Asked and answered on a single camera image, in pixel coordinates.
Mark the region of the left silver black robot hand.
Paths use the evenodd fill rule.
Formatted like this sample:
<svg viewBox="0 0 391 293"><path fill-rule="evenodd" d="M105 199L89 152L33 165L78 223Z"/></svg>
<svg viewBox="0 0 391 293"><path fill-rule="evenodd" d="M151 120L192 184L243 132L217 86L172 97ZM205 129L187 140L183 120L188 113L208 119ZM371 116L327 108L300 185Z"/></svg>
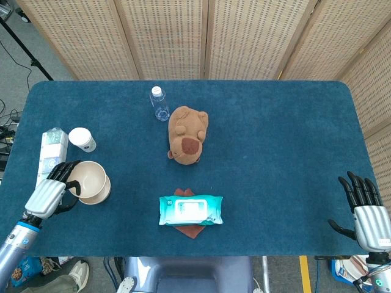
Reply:
<svg viewBox="0 0 391 293"><path fill-rule="evenodd" d="M69 211L76 202L71 205L61 205L64 193L74 188L77 195L81 194L79 181L67 181L73 169L80 163L80 160L73 162L61 162L57 164L34 190L30 199L25 204L26 213L40 219L48 219L53 214Z"/></svg>

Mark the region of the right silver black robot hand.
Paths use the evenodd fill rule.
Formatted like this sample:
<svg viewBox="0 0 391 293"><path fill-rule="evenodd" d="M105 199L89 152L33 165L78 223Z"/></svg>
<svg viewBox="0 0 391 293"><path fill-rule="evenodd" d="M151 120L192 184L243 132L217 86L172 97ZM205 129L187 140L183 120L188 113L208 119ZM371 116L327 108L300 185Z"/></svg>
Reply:
<svg viewBox="0 0 391 293"><path fill-rule="evenodd" d="M368 253L388 253L390 251L390 217L383 205L375 184L368 178L361 178L347 172L349 180L340 176L350 211L354 229L349 230L329 219L327 222L337 233L354 241Z"/></svg>

